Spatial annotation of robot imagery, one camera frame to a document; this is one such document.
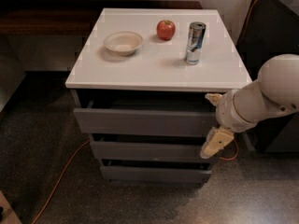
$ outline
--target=white countertop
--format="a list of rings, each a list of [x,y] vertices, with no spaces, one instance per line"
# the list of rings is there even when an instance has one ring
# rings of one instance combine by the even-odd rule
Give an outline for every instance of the white countertop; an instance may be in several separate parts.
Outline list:
[[[168,19],[176,33],[160,40],[156,25]],[[184,62],[189,25],[206,24],[199,64]],[[143,37],[141,49],[130,57],[106,50],[105,37],[132,31]],[[228,91],[251,82],[217,10],[105,8],[95,24],[66,87],[141,91]]]

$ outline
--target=humanoid robot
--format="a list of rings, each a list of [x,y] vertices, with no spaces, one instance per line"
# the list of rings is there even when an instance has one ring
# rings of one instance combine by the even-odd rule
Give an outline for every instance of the humanoid robot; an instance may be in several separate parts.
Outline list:
[[[240,90],[223,95],[208,93],[206,98],[216,106],[220,128],[207,135],[200,156],[208,159],[242,133],[264,119],[299,112],[299,56],[285,54],[267,61],[258,78]]]

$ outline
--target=cable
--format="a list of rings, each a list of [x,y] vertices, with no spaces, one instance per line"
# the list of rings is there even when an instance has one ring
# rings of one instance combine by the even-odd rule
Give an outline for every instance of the cable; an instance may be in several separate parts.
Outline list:
[[[63,169],[63,172],[61,173],[60,177],[58,178],[58,181],[56,182],[56,185],[54,186],[54,189],[52,191],[52,193],[50,194],[49,198],[47,199],[46,203],[44,204],[43,208],[41,209],[41,211],[37,214],[36,218],[33,220],[32,224],[35,224],[37,222],[37,220],[39,219],[39,217],[42,215],[42,213],[45,211],[47,205],[50,202],[50,199],[52,198],[55,190],[57,189],[60,181],[62,180],[64,173],[66,171],[66,169],[68,168],[69,164],[71,163],[71,161],[75,158],[75,156],[77,155],[77,153],[84,147],[86,146],[88,143],[90,142],[90,140],[85,141],[73,154],[73,156],[71,157],[71,159],[68,161],[68,163],[66,164],[65,168]]]
[[[234,154],[234,156],[232,158],[223,158],[223,157],[220,157],[220,159],[223,160],[223,161],[233,161],[237,157],[237,155],[239,153],[239,146],[238,146],[238,144],[237,144],[236,141],[235,141],[235,147],[236,147],[236,151],[235,151],[235,154]]]
[[[245,19],[244,30],[243,30],[243,32],[242,32],[242,34],[241,34],[240,39],[239,39],[238,42],[237,42],[238,44],[244,39],[245,33],[246,33],[247,28],[248,28],[248,25],[249,25],[249,18],[250,18],[251,12],[252,12],[252,10],[253,10],[253,7],[255,6],[255,4],[256,4],[258,1],[259,1],[259,0],[254,0],[254,2],[252,3],[252,5],[251,5],[250,8],[249,8],[249,13],[248,13],[248,15],[247,15],[247,17],[246,17],[246,19]]]

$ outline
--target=apple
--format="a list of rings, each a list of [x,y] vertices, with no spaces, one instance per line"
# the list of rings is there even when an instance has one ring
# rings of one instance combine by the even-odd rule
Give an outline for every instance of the apple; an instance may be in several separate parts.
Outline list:
[[[176,25],[170,20],[162,20],[157,24],[157,35],[164,41],[169,41],[176,31]]]

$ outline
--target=concrete floor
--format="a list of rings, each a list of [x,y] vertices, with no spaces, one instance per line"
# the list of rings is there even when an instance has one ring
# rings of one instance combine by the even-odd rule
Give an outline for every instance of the concrete floor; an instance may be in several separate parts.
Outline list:
[[[88,139],[65,74],[29,74],[0,116],[0,190],[31,223]],[[299,154],[249,152],[219,161],[202,188],[110,184],[89,146],[74,158],[37,223],[299,223]]]

